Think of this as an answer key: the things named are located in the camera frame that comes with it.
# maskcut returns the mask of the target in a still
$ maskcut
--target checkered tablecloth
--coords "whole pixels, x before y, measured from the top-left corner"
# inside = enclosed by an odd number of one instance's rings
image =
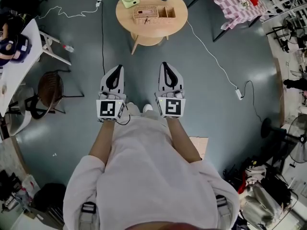
[[[252,21],[258,16],[262,16],[267,11],[266,6],[260,0],[257,6],[254,6],[249,1],[249,6],[246,9],[240,8],[239,3],[241,0],[214,0],[214,2],[221,7],[225,18],[228,19],[228,21],[222,25],[222,30],[228,28],[233,29],[239,23]]]

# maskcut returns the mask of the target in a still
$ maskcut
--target shoe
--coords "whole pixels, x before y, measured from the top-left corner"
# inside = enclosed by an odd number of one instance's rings
[[[150,104],[146,104],[144,107],[143,107],[143,113],[146,113],[148,110],[153,110],[153,106],[150,105]]]

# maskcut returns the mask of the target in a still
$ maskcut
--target gray floor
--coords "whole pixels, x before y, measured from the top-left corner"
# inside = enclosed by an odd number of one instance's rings
[[[138,106],[147,101],[154,105],[162,61],[175,66],[184,77],[187,104],[181,122],[190,136],[209,137],[206,156],[221,173],[225,167],[257,154],[263,140],[261,123],[255,116],[252,88],[247,86],[244,100],[239,101],[235,89],[194,37],[188,24],[163,41],[160,46],[138,46],[130,55],[132,40],[118,23],[115,7],[118,0],[104,0],[104,36],[106,70],[122,64],[125,67],[125,92]],[[96,0],[49,0],[49,8],[62,6],[68,15],[94,10]],[[252,28],[241,24],[213,43],[225,18],[213,0],[200,0],[189,9],[189,22],[227,71],[229,78],[243,91],[244,83],[255,86],[255,106],[264,119],[277,121],[279,97],[276,69],[267,38],[261,34],[261,24]],[[85,98],[66,99],[61,103],[66,115],[49,114],[35,121],[17,135],[24,159],[39,184],[67,183],[80,158],[88,154],[101,126],[97,122],[95,100],[103,76],[101,7],[86,17],[66,18],[57,10],[38,21],[41,28],[75,48],[73,54],[57,51],[72,62],[72,73],[62,73],[65,93]],[[41,57],[26,76],[26,82],[37,90],[42,74],[64,69],[65,64],[49,56]]]

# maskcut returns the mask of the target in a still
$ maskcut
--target white table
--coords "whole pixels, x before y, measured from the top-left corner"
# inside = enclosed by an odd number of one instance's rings
[[[22,35],[29,38],[32,48],[29,55],[22,63],[9,62],[3,67],[3,75],[0,79],[0,113],[2,116],[10,104],[10,101],[16,92],[22,80],[43,53],[42,41],[36,21],[32,19],[22,31]],[[6,92],[2,94],[2,88],[6,86]]]

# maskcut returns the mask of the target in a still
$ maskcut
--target table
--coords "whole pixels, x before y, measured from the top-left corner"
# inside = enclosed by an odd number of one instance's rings
[[[119,23],[131,33],[135,43],[131,54],[133,55],[138,44],[153,46],[162,41],[164,37],[179,31],[188,19],[188,9],[183,0],[140,0],[137,6],[143,5],[164,5],[174,7],[176,19],[173,24],[135,24],[132,18],[133,7],[126,9],[119,0],[116,6],[116,17]]]
[[[193,0],[189,5],[190,8],[198,0]],[[246,9],[242,9],[239,6],[241,0],[214,0],[214,2],[220,6],[224,16],[228,21],[221,27],[223,30],[213,41],[216,42],[227,31],[233,29],[237,24],[252,21],[250,27],[267,11],[265,4],[259,0],[258,5],[254,6],[249,0],[249,6]]]
[[[29,38],[32,48],[24,62],[18,64],[9,62],[3,67],[0,79],[0,113],[3,117],[18,86],[43,52],[38,26],[34,19],[25,27],[22,35]]]

